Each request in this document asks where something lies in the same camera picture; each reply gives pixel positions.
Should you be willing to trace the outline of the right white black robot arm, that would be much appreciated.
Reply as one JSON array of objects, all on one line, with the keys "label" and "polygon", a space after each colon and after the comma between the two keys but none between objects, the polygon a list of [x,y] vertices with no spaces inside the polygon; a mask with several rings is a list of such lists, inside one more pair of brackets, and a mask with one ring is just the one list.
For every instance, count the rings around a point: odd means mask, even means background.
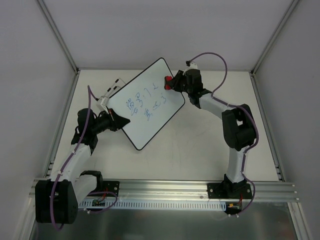
[{"label": "right white black robot arm", "polygon": [[208,111],[222,121],[223,138],[229,147],[228,168],[221,183],[207,184],[210,199],[253,199],[255,186],[245,176],[248,151],[259,139],[257,126],[247,104],[234,105],[205,89],[198,69],[178,71],[164,78],[165,90],[187,93],[192,105]]}]

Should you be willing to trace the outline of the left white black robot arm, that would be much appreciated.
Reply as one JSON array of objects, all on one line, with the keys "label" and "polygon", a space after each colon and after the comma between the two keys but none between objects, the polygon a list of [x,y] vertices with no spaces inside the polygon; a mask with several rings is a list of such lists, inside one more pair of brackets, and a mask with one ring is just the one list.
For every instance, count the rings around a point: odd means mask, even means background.
[{"label": "left white black robot arm", "polygon": [[113,109],[95,114],[90,108],[77,113],[77,127],[66,159],[47,180],[35,185],[35,219],[38,223],[72,224],[79,204],[89,195],[104,191],[100,171],[83,170],[97,144],[98,134],[105,130],[116,132],[130,123]]}]

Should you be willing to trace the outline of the white whiteboard with black rim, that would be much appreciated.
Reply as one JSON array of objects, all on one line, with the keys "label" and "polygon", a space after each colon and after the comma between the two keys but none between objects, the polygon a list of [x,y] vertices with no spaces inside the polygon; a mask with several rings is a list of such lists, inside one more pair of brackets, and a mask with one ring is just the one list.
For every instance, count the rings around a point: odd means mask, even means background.
[{"label": "white whiteboard with black rim", "polygon": [[172,72],[164,58],[157,59],[108,100],[107,107],[129,119],[122,130],[138,151],[184,106],[180,92],[165,89]]}]

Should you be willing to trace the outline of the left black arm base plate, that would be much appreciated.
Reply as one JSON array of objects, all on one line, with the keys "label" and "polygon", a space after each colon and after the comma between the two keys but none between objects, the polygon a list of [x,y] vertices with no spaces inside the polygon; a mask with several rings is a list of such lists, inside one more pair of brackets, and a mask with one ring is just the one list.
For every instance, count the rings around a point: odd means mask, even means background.
[{"label": "left black arm base plate", "polygon": [[116,180],[104,180],[102,184],[102,197],[113,197],[111,193],[114,193],[117,197],[119,196],[120,182]]}]

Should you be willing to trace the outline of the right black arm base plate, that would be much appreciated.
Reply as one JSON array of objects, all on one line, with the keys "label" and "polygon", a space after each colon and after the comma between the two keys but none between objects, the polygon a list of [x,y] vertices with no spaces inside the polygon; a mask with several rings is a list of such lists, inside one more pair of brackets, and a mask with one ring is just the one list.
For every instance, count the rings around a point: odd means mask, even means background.
[{"label": "right black arm base plate", "polygon": [[208,183],[207,193],[209,199],[240,199],[249,200],[252,198],[251,186],[248,183]]}]

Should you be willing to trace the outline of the red and black eraser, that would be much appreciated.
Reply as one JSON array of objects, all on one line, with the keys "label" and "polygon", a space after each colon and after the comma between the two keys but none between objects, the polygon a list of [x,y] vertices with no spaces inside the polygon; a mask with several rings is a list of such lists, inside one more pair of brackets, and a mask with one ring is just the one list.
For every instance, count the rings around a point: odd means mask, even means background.
[{"label": "red and black eraser", "polygon": [[172,76],[165,76],[164,77],[164,89],[165,90],[171,90],[172,89],[172,85],[171,85],[172,79],[173,79]]}]

